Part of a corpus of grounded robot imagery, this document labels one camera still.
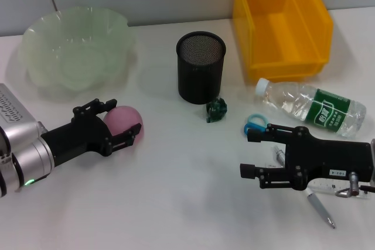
plastic water bottle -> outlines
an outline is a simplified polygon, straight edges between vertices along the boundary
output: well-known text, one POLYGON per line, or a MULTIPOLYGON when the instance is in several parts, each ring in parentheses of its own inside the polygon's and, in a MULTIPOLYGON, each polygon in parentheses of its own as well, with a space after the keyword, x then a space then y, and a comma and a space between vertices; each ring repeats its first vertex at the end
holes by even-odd
POLYGON ((261 78, 255 93, 291 117, 347 138, 357 134, 366 115, 366 107, 359 102, 301 83, 261 78))

pink ball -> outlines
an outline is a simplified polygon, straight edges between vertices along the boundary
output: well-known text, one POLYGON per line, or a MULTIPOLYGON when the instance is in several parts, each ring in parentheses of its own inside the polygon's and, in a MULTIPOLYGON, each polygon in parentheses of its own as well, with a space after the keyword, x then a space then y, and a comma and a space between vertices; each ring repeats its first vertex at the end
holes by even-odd
POLYGON ((108 112, 104 117, 104 123, 107 124, 111 134, 117 135, 123 133, 135 124, 142 125, 140 133, 135 137, 135 143, 138 143, 143 138, 143 121, 139 112, 132 107, 122 105, 116 107, 108 112))

white tabletop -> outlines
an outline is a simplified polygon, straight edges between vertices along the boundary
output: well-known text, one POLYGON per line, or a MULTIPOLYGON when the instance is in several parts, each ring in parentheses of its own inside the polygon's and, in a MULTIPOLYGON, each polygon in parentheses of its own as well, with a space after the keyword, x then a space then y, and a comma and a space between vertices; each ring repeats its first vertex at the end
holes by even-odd
MULTIPOLYGON (((358 140, 375 138, 375 8, 332 11, 331 61, 309 83, 362 102, 368 116, 358 140)), ((87 153, 47 179, 0 199, 1 249, 373 249, 375 196, 319 195, 330 229, 293 190, 261 190, 240 177, 240 163, 272 163, 271 143, 248 143, 247 116, 265 112, 244 84, 230 20, 132 28, 137 43, 129 75, 115 87, 77 97, 47 97, 17 61, 21 36, 0 38, 0 81, 49 129, 70 121, 87 101, 116 98, 144 120, 144 140, 104 158, 87 153), (203 106, 177 91, 175 46, 195 30, 227 45, 221 95, 229 111, 207 124, 203 106)), ((297 122, 275 115, 275 124, 297 122)), ((334 135, 313 133, 321 138, 334 135)))

small green figurine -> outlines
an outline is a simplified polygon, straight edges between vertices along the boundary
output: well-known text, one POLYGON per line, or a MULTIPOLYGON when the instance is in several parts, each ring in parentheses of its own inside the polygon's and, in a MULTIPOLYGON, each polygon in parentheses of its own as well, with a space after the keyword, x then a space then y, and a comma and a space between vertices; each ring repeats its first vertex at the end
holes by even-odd
POLYGON ((227 104, 222 98, 216 98, 212 102, 209 102, 206 105, 206 109, 208 114, 207 123, 213 123, 222 120, 228 110, 227 104))

black mesh pen holder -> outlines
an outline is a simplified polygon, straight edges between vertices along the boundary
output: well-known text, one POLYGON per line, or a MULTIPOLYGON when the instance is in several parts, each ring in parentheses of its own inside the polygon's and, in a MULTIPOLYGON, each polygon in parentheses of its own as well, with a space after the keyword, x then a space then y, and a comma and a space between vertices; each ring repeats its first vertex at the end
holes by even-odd
POLYGON ((177 43, 178 91, 192 104, 202 105, 220 93, 226 47, 210 32, 192 32, 177 43))

